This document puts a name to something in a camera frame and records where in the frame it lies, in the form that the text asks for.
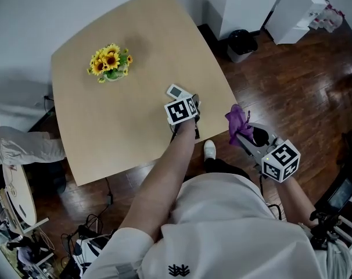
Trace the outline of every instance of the trash can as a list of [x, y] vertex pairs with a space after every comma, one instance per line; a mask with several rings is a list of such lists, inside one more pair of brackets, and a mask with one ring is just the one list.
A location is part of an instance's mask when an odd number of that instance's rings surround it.
[[235, 30], [228, 37], [228, 56], [239, 63], [257, 50], [257, 42], [247, 30]]

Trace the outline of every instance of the white shoe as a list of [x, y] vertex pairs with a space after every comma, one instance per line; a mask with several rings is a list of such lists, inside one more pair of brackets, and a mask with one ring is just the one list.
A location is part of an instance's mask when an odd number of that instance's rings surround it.
[[216, 147], [213, 141], [210, 139], [204, 143], [204, 161], [207, 160], [207, 158], [212, 158], [216, 159]]

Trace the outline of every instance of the dark brown floor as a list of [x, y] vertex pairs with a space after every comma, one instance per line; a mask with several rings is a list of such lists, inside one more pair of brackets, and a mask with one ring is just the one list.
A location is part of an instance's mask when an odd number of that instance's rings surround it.
[[[295, 177], [311, 201], [316, 202], [338, 173], [341, 133], [352, 129], [352, 33], [343, 25], [333, 34], [311, 31], [295, 45], [276, 46], [262, 31], [257, 41], [258, 51], [240, 64], [220, 56], [222, 53], [213, 43], [211, 49], [237, 103], [251, 111], [251, 122], [270, 125], [301, 152]], [[53, 124], [53, 118], [46, 123], [52, 129], [49, 124]], [[227, 133], [213, 141], [219, 158], [245, 169], [258, 184], [253, 159], [242, 149], [230, 146]], [[189, 176], [203, 172], [202, 148], [203, 143], [195, 147]], [[104, 233], [121, 223], [153, 164], [109, 177], [114, 205], [103, 214]], [[87, 215], [98, 214], [106, 205], [106, 194], [104, 180], [77, 187], [71, 176], [61, 196], [35, 199], [38, 217], [50, 218], [42, 229], [55, 244], [59, 259], [66, 256], [61, 234], [72, 233]], [[267, 202], [280, 204], [271, 181], [264, 181], [264, 196]]]

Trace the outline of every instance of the purple cloth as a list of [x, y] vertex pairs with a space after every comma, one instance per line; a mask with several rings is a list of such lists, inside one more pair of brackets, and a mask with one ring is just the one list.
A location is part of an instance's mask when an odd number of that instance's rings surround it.
[[248, 111], [246, 120], [245, 111], [239, 105], [233, 105], [230, 113], [227, 113], [225, 118], [229, 121], [229, 144], [240, 146], [239, 140], [236, 137], [238, 133], [248, 140], [253, 141], [253, 127], [248, 125], [250, 121], [250, 111]]

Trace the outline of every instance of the table top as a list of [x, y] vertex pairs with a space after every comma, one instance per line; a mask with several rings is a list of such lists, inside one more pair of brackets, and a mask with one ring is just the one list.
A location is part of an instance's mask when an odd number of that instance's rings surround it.
[[15, 169], [11, 169], [3, 165], [3, 177], [9, 199], [17, 214], [29, 226], [33, 226], [37, 223], [37, 211], [23, 166], [15, 165]]
[[[99, 84], [91, 55], [109, 43], [134, 58], [127, 77]], [[159, 158], [171, 139], [164, 105], [174, 83], [199, 94], [200, 140], [228, 129], [236, 102], [215, 57], [176, 0], [131, 0], [82, 29], [52, 55], [56, 113], [77, 185]]]

